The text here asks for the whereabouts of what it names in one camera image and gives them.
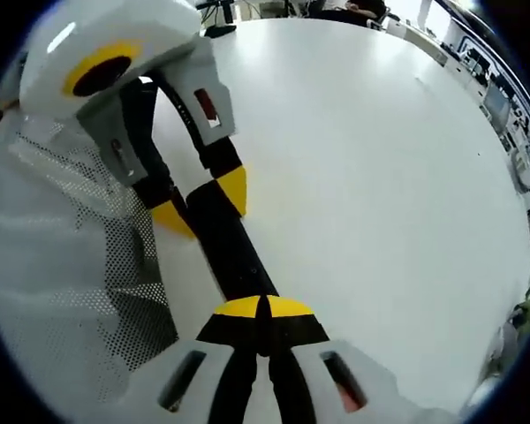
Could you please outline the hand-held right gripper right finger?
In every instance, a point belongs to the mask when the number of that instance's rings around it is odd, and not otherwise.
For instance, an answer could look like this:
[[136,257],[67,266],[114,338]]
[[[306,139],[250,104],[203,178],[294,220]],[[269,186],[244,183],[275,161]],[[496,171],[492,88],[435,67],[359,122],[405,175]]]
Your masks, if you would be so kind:
[[268,295],[269,365],[284,421],[289,423],[456,423],[440,408],[416,405],[397,378],[357,347],[329,338],[312,309]]

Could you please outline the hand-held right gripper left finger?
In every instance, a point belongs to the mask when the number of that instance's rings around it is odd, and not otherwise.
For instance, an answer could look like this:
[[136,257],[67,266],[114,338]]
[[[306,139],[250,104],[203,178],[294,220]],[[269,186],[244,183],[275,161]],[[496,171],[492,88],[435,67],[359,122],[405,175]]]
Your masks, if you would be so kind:
[[261,300],[224,303],[194,340],[176,342],[134,371],[110,405],[110,422],[243,422],[257,373]]

